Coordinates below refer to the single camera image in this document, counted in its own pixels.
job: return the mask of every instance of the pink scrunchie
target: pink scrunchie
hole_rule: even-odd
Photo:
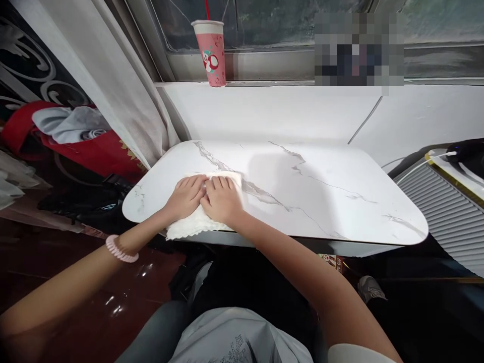
[[[120,259],[123,262],[128,262],[128,263],[133,263],[135,262],[138,257],[140,256],[139,254],[136,254],[135,256],[129,256],[119,250],[119,248],[116,246],[114,243],[114,239],[118,238],[119,236],[117,234],[112,234],[108,238],[106,238],[106,247],[107,249],[115,255],[118,259]]]

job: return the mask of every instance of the window glass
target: window glass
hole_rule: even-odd
[[[371,0],[209,0],[212,20],[224,22],[225,49],[263,49],[314,44],[320,11],[365,12]],[[207,19],[204,0],[153,0],[171,52],[198,49],[190,23]]]
[[[406,17],[407,44],[484,39],[482,0],[406,0],[399,11]]]

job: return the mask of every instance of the red bag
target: red bag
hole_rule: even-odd
[[[29,135],[38,134],[45,147],[103,177],[113,173],[135,184],[146,173],[145,166],[112,130],[95,139],[73,144],[58,144],[51,136],[40,132],[32,121],[32,115],[35,111],[50,107],[59,107],[59,105],[35,101],[20,107],[10,117],[0,133],[0,139],[15,156],[23,160],[44,158],[45,151],[42,148],[26,150],[23,147]]]

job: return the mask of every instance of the floor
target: floor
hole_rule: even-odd
[[[0,312],[103,243],[0,219]],[[115,361],[149,317],[170,301],[168,284],[184,261],[183,254],[143,249],[137,262],[126,265],[65,321],[42,361]]]

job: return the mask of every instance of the person's right hand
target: person's right hand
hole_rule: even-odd
[[[200,200],[203,210],[214,221],[230,226],[231,221],[243,212],[235,184],[229,177],[214,176],[205,182],[207,194]]]

